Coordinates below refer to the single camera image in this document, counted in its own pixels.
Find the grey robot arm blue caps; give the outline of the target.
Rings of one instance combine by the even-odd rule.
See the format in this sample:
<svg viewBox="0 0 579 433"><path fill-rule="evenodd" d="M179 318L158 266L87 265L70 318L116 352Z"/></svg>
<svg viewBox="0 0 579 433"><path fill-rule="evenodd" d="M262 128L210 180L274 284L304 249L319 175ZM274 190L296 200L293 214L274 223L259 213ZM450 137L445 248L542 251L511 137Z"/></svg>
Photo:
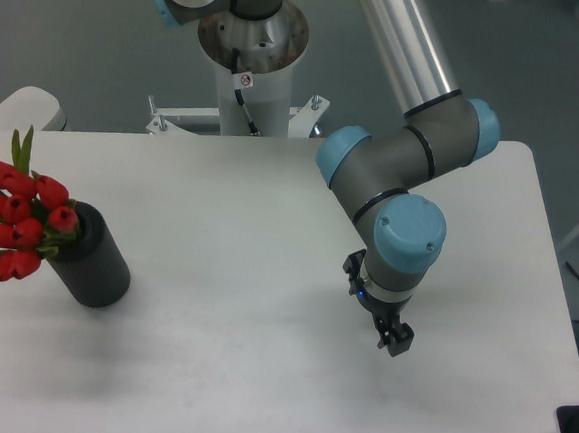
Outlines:
<svg viewBox="0 0 579 433"><path fill-rule="evenodd" d="M437 260L447 234L439 207L414 188L486 157L499 143L497 115L465 98L447 68L420 0L358 0L404 113L387 139L343 127L322 141L316 161L363 240L343 265L349 291L368 311L379 346L405 352L413 329L401 310ZM308 136L291 113L292 67L309 29L289 0L154 0L171 26L195 23L216 70L219 130L229 136Z"/></svg>

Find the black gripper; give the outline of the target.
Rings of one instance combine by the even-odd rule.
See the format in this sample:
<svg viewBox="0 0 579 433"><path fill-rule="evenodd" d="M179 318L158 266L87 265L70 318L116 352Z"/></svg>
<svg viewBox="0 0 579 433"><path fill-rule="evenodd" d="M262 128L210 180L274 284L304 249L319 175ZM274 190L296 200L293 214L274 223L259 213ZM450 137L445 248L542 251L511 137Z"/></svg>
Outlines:
<svg viewBox="0 0 579 433"><path fill-rule="evenodd" d="M407 323L401 323L400 313L408 300L388 303L376 299L370 293L362 296L362 306L372 314L375 330L379 333L378 349L387 348L390 356L397 356L410 349L414 331Z"/></svg>

